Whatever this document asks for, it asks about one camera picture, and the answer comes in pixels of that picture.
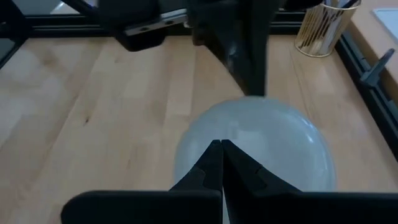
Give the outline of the wooden desk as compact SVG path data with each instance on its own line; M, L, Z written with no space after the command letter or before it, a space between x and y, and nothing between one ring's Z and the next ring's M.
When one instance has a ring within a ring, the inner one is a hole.
M383 87L398 105L398 42L376 19L376 8L398 8L398 0L361 0L347 30L371 65L374 65L389 49L395 53L381 74Z

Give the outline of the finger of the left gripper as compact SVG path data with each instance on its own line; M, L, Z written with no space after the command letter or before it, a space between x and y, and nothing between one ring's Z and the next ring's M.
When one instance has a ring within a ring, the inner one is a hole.
M266 95L267 43L270 24L279 8L279 3L279 0L252 0L249 8L251 95Z
M192 40L205 46L227 69L245 95L247 54L236 28L237 0L191 0Z

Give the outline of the white rectangular desk plate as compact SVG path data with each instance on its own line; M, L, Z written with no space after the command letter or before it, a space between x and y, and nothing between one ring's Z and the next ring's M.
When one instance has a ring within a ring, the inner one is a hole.
M373 14L398 44L398 7L373 9Z

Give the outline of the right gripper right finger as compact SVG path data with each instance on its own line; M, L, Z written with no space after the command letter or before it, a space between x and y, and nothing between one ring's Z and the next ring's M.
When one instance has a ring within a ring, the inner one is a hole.
M303 192L230 140L221 143L231 224L398 224L398 194Z

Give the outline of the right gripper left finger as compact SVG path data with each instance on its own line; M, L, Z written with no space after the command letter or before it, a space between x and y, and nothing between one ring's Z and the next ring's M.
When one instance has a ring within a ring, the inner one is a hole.
M71 198L62 224L221 224L223 147L210 143L167 191L94 190Z

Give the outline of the silver corner bracket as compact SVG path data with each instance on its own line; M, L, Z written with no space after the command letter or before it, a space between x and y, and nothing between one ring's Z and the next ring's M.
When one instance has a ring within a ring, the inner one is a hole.
M152 21L144 22L138 25L127 26L124 33L127 36L137 35L144 32L149 32L152 30L162 29L164 27L183 24L187 21L187 10L177 9L174 11L169 11L162 13L158 18Z

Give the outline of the white reflector lightbulb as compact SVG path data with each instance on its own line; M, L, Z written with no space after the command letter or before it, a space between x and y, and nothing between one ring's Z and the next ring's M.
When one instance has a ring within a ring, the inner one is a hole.
M178 143L174 182L213 140L224 139L300 190L336 190L335 164L322 133L294 107L260 96L226 100L197 116Z

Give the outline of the grey desk clamp lever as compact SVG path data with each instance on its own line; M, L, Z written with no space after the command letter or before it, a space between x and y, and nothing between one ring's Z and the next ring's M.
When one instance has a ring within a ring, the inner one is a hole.
M395 53L395 49L389 49L377 63L368 71L363 73L360 78L361 83L368 88L375 88L380 81L380 74L384 70L386 63Z

